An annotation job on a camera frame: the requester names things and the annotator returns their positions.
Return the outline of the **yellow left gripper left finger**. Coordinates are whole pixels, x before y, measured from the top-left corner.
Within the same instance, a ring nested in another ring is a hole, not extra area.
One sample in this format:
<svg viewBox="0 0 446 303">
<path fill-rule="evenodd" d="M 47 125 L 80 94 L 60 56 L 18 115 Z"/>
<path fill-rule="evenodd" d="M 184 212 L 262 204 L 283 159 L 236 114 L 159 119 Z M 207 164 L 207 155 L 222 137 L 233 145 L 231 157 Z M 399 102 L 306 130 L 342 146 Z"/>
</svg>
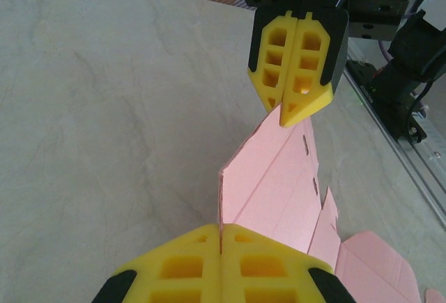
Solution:
<svg viewBox="0 0 446 303">
<path fill-rule="evenodd" d="M 219 302 L 220 232 L 207 224 L 128 261 L 94 302 Z"/>
</svg>

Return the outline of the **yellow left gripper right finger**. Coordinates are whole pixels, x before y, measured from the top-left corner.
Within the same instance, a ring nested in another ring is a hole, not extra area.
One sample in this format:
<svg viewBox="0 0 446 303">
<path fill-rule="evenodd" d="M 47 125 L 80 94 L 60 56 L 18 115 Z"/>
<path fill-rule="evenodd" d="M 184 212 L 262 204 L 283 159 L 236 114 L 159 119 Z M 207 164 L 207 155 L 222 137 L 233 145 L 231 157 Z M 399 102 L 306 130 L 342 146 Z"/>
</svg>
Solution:
<svg viewBox="0 0 446 303">
<path fill-rule="evenodd" d="M 354 302 L 330 265 L 237 224 L 222 231 L 223 302 Z"/>
</svg>

